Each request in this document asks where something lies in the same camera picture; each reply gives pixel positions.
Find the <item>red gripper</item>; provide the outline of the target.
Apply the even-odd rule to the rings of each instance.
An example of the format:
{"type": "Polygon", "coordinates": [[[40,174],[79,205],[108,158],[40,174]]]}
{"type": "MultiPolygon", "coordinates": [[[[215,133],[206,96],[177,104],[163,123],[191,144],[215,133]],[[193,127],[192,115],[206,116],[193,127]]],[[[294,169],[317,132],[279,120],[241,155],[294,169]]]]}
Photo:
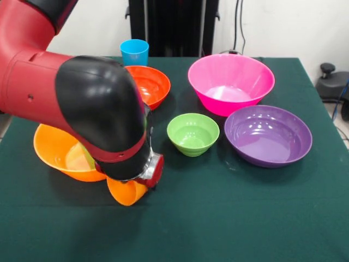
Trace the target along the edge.
{"type": "Polygon", "coordinates": [[[164,157],[162,154],[152,154],[144,166],[143,172],[136,178],[136,182],[145,185],[155,191],[161,179],[164,168],[164,157]]]}

